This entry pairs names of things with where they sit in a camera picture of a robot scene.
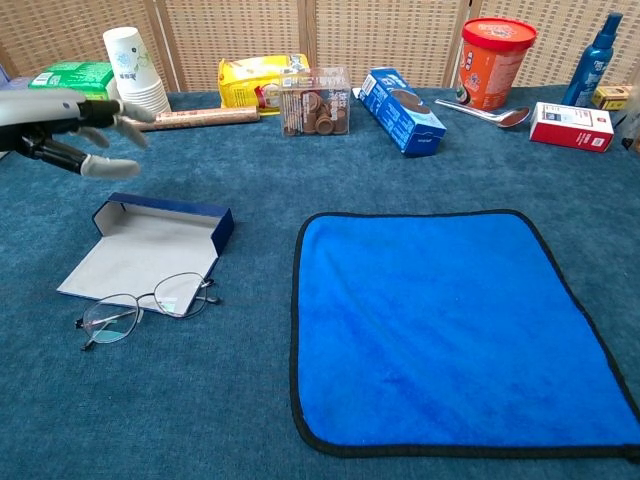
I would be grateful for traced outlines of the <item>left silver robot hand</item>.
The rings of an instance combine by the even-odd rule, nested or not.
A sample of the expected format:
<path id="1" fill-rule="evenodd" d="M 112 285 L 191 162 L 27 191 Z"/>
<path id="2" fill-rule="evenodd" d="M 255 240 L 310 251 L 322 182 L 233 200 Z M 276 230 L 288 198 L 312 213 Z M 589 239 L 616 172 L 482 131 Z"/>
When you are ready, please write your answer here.
<path id="1" fill-rule="evenodd" d="M 155 114 L 120 99 L 92 100 L 72 89 L 24 89 L 1 92 L 1 150 L 16 152 L 66 171 L 93 178 L 126 179 L 139 174 L 134 160 L 109 159 L 56 141 L 71 133 L 106 148 L 104 128 L 112 128 L 144 148 L 146 138 L 136 124 L 152 123 Z"/>

